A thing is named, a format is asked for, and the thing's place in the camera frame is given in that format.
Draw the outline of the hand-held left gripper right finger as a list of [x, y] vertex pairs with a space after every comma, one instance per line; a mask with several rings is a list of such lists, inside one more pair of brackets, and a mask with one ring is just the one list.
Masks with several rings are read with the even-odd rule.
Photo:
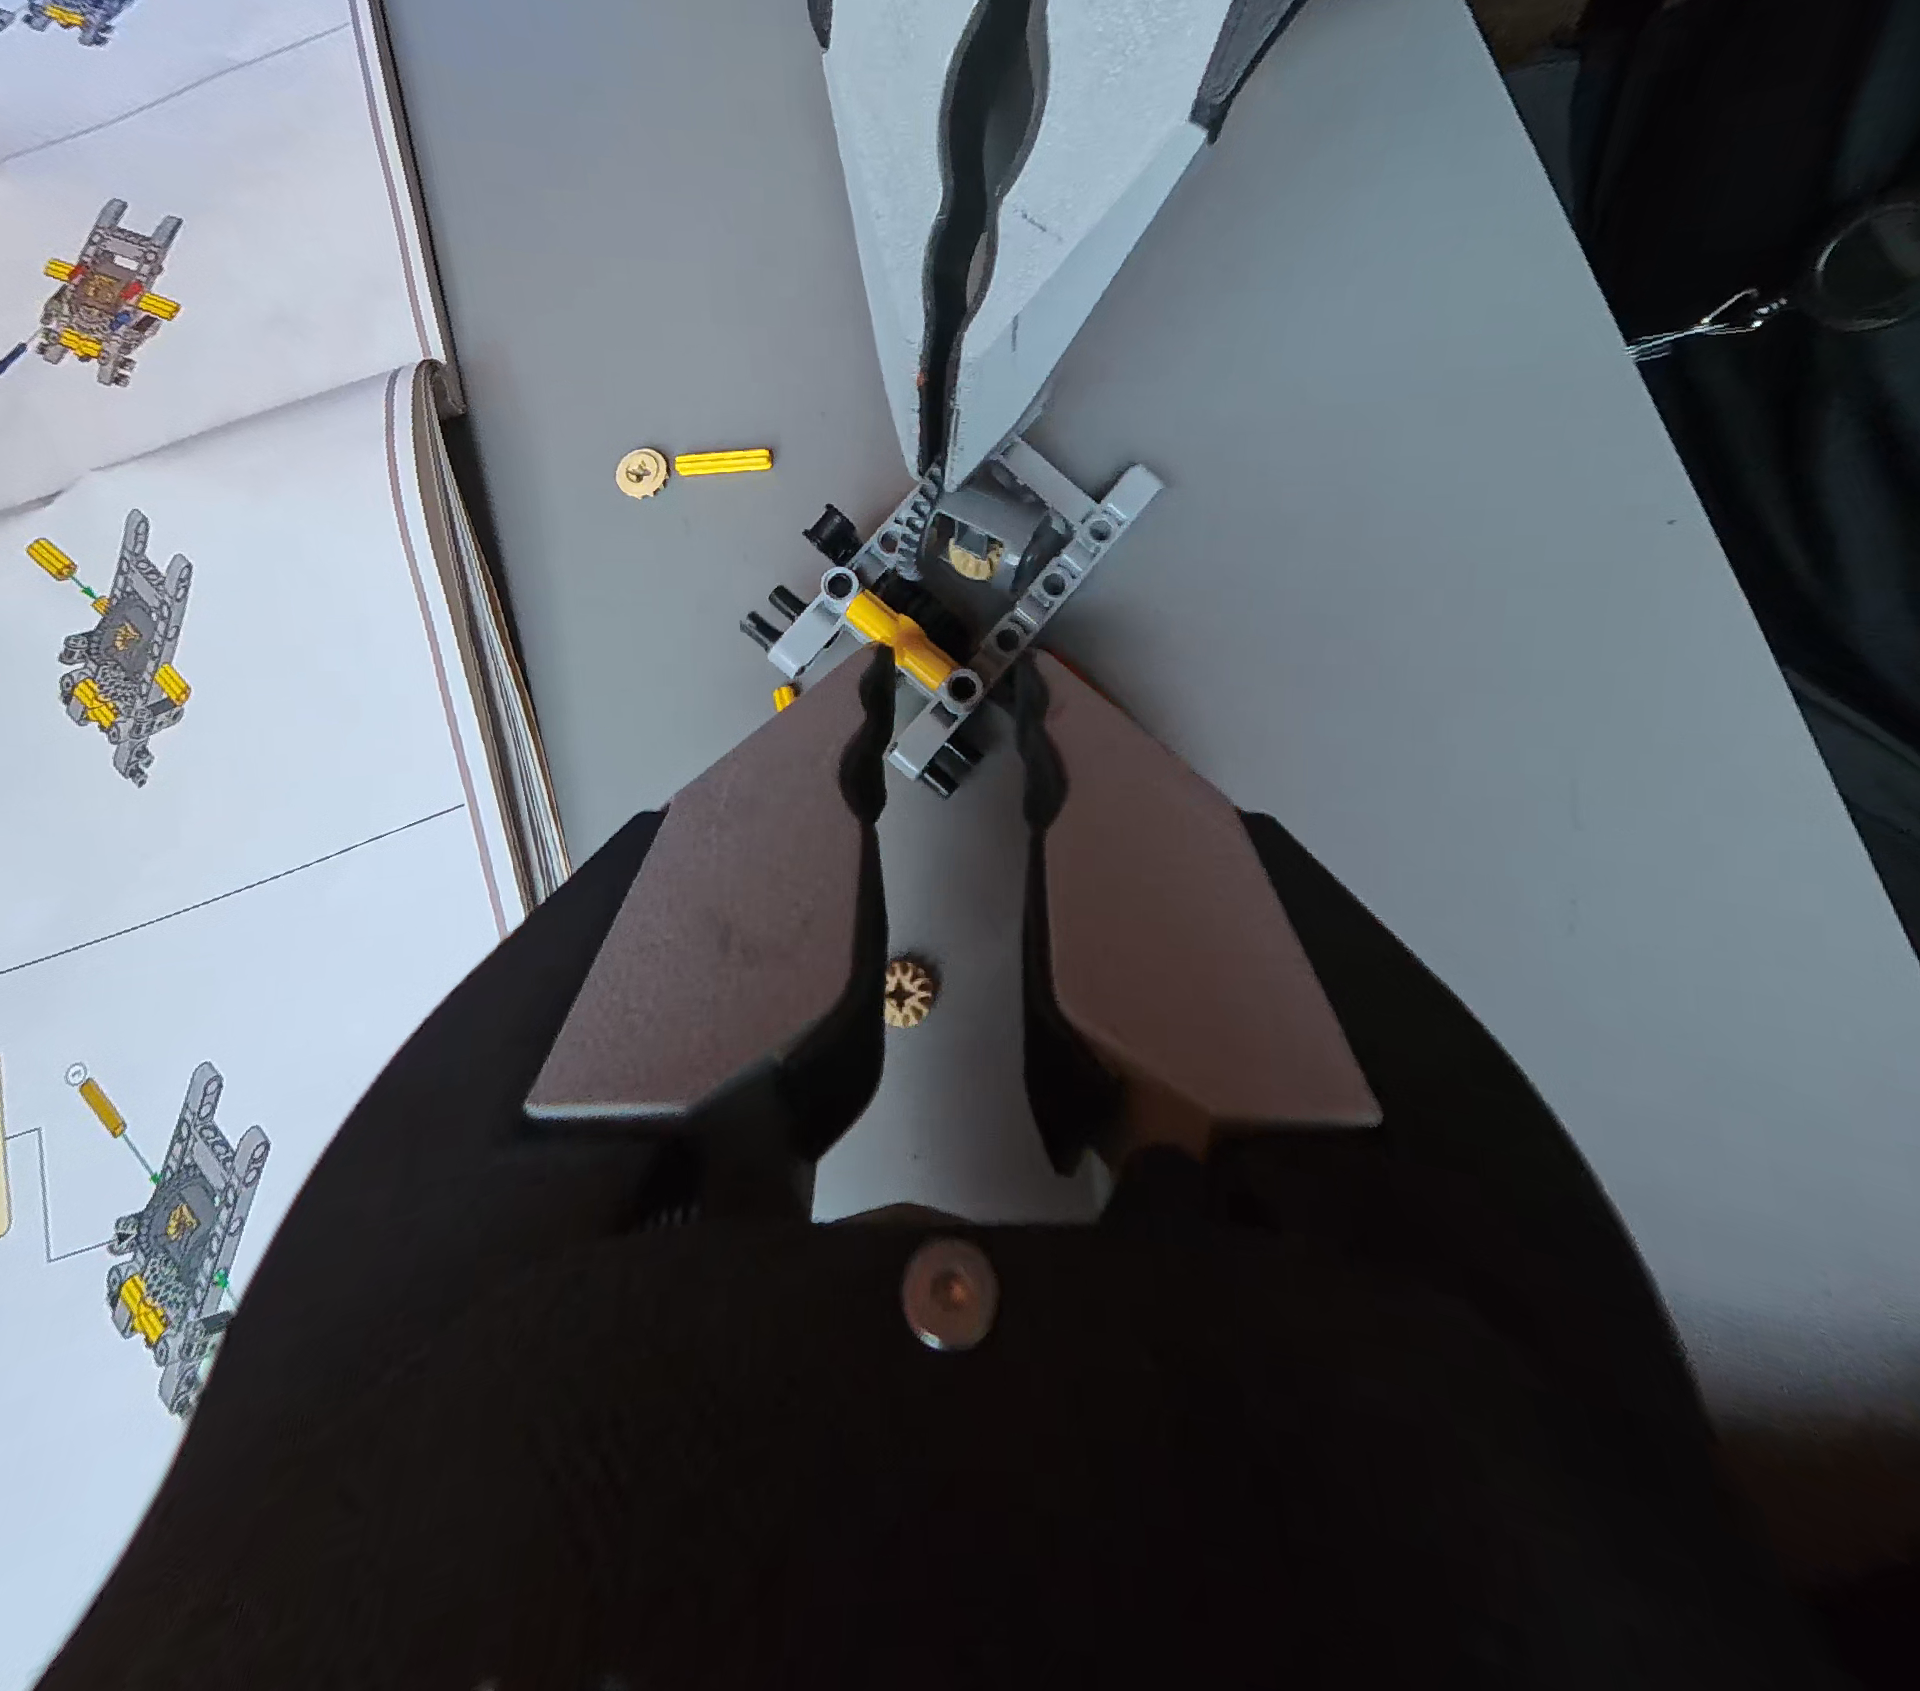
[[1239, 811], [1054, 655], [1018, 667], [1021, 1080], [1060, 1174], [1114, 1138], [1372, 1128]]

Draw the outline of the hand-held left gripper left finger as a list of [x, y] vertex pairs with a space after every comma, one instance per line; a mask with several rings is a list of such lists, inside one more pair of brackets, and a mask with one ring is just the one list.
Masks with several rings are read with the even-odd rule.
[[698, 1174], [814, 1174], [883, 1066], [893, 657], [851, 653], [658, 819], [524, 1100]]

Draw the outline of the grey lego frame assembly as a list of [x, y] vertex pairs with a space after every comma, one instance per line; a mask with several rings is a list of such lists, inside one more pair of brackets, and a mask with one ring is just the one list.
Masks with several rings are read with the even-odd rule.
[[750, 611], [740, 621], [778, 671], [778, 683], [800, 689], [844, 641], [885, 647], [901, 687], [885, 757], [903, 777], [937, 795], [956, 791], [982, 757], [974, 717], [1003, 691], [1007, 673], [1047, 621], [1074, 599], [1163, 487], [1152, 469], [1136, 463], [1105, 493], [1094, 495], [1018, 437], [986, 461], [1002, 461], [1040, 493], [1063, 539], [969, 653], [944, 653], [908, 613], [878, 593], [878, 577], [891, 563], [914, 565], [917, 547], [908, 537], [945, 491], [932, 479], [916, 485], [868, 535], [860, 535], [836, 505], [825, 505], [803, 531], [828, 563], [816, 587], [796, 593], [779, 585], [768, 597], [772, 615]]

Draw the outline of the dark grey lego differential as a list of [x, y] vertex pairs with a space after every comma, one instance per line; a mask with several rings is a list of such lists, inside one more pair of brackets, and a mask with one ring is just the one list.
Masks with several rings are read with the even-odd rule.
[[[990, 583], [958, 577], [947, 565], [947, 535], [968, 525], [1003, 541], [998, 575]], [[963, 483], [942, 493], [923, 525], [908, 541], [914, 565], [891, 563], [878, 579], [878, 595], [908, 613], [947, 655], [969, 653], [1019, 599], [1046, 557], [1060, 547], [1061, 529], [1040, 493], [1002, 461], [986, 461]]]

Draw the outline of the lego instruction booklet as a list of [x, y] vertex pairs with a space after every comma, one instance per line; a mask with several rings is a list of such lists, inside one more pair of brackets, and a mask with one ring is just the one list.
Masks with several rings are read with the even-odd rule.
[[565, 857], [373, 1], [8, 1], [4, 1436], [172, 1446]]

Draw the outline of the black badge reel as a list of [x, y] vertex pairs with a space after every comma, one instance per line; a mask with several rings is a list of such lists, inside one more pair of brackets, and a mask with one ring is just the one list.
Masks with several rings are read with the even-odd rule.
[[1744, 337], [1800, 315], [1829, 333], [1872, 333], [1918, 313], [1918, 191], [1883, 193], [1834, 225], [1792, 283], [1764, 295], [1744, 287], [1691, 323], [1628, 341], [1636, 363], [1651, 363], [1671, 349]]

